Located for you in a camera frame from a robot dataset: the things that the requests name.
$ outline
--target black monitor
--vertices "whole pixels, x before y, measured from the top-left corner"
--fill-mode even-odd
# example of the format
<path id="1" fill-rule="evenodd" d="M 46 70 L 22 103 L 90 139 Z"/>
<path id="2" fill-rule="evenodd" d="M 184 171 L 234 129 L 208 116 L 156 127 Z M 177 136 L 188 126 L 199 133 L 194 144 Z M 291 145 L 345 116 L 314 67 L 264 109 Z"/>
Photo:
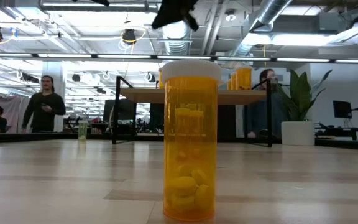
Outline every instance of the black monitor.
<path id="1" fill-rule="evenodd" d="M 352 118 L 352 107 L 349 102 L 334 101 L 334 116 L 335 118 Z"/>

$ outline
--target column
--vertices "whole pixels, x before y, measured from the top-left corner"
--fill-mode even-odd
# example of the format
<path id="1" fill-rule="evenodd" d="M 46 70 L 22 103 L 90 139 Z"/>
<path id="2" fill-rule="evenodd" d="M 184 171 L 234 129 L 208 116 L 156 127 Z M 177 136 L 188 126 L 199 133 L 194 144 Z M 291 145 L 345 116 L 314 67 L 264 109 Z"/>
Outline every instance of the column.
<path id="1" fill-rule="evenodd" d="M 55 93 L 59 94 L 65 100 L 66 76 L 63 70 L 63 62 L 44 62 L 42 66 L 42 75 L 49 75 L 53 78 Z M 55 116 L 54 131 L 63 131 L 63 116 Z"/>

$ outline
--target clear bottle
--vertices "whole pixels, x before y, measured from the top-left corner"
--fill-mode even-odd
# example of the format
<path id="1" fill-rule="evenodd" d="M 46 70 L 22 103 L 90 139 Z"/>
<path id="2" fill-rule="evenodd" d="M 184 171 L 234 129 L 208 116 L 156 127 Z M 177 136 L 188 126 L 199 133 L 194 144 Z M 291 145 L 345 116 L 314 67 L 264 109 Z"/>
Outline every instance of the clear bottle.
<path id="1" fill-rule="evenodd" d="M 86 134 L 88 132 L 88 122 L 79 121 L 78 122 L 78 140 L 86 141 Z"/>
<path id="2" fill-rule="evenodd" d="M 164 214 L 212 218 L 215 208 L 218 83 L 213 62 L 181 60 L 163 68 L 165 84 Z"/>

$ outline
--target black metal frame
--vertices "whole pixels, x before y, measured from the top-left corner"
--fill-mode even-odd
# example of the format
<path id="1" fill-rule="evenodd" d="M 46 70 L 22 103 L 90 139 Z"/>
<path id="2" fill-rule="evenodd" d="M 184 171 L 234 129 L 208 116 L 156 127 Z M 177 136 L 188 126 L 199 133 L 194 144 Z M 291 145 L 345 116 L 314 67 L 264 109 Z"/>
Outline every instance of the black metal frame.
<path id="1" fill-rule="evenodd" d="M 123 81 L 126 85 L 128 85 L 129 88 L 133 88 L 131 84 L 124 78 L 117 76 L 116 79 L 116 99 L 114 102 L 114 111 L 113 111 L 113 119 L 112 119 L 112 139 L 111 142 L 113 144 L 117 144 L 117 134 L 118 134 L 118 108 L 119 108 L 119 95 L 121 92 L 121 81 Z M 258 86 L 261 86 L 263 83 L 266 83 L 266 98 L 267 98 L 267 147 L 272 147 L 273 144 L 273 133 L 272 133 L 272 87 L 270 86 L 270 79 L 266 79 L 254 86 L 252 89 L 256 89 Z M 244 118 L 244 125 L 246 125 L 247 117 Z M 134 122 L 132 124 L 133 133 L 132 133 L 132 139 L 135 139 L 136 136 L 136 103 L 134 102 Z M 244 133 L 246 142 L 247 139 L 247 133 Z"/>
<path id="2" fill-rule="evenodd" d="M 114 102 L 114 111 L 113 111 L 113 117 L 112 117 L 112 138 L 111 143 L 117 144 L 117 135 L 118 135 L 118 112 L 119 112 L 119 95 L 121 92 L 121 81 L 123 81 L 129 88 L 133 88 L 133 86 L 125 80 L 125 78 L 122 78 L 121 76 L 117 76 L 116 78 L 116 99 Z M 132 123 L 132 138 L 135 138 L 136 135 L 136 102 L 134 102 L 134 117 L 133 117 L 133 123 Z"/>

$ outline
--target desk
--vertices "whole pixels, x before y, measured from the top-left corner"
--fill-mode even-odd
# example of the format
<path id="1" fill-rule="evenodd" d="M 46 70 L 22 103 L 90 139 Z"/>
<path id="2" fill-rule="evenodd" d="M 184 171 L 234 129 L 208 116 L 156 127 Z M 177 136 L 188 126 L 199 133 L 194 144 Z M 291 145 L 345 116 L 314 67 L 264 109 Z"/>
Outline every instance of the desk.
<path id="1" fill-rule="evenodd" d="M 121 82 L 124 82 L 129 88 L 121 88 Z M 266 90 L 254 90 L 261 84 L 266 83 Z M 135 103 L 164 103 L 165 102 L 165 90 L 159 89 L 145 89 L 145 88 L 134 88 L 124 78 L 116 77 L 116 99 L 114 102 L 114 113 L 113 113 L 113 127 L 112 127 L 112 143 L 117 142 L 118 133 L 118 110 L 119 108 L 119 97 L 120 95 L 125 96 L 127 99 Z M 253 90 L 218 90 L 218 104 L 219 105 L 249 105 L 259 100 L 267 99 L 267 147 L 272 147 L 273 136 L 272 136 L 272 96 L 270 80 L 266 79 L 258 83 Z M 134 113 L 133 120 L 136 120 L 136 113 Z M 133 122 L 132 136 L 136 135 L 135 122 Z"/>

